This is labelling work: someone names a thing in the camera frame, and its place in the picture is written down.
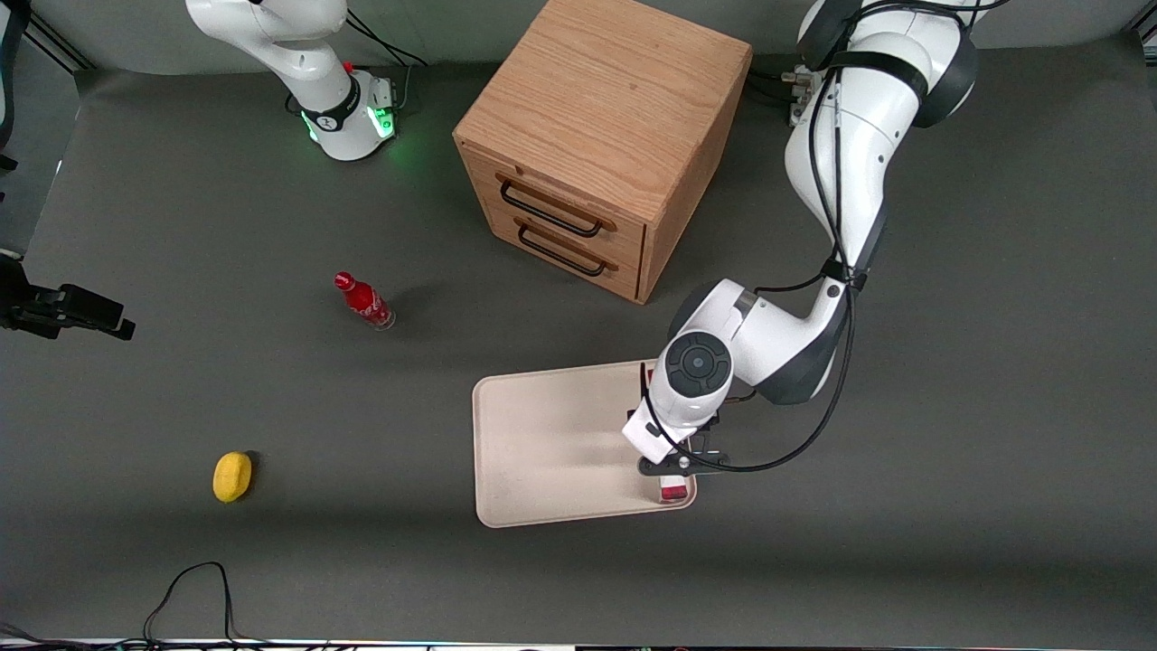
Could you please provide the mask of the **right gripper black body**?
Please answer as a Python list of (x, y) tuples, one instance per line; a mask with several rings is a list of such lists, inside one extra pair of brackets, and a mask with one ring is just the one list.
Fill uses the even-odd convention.
[(1, 313), (12, 315), (29, 301), (32, 301), (32, 284), (25, 279), (24, 264), (19, 256), (1, 254)]

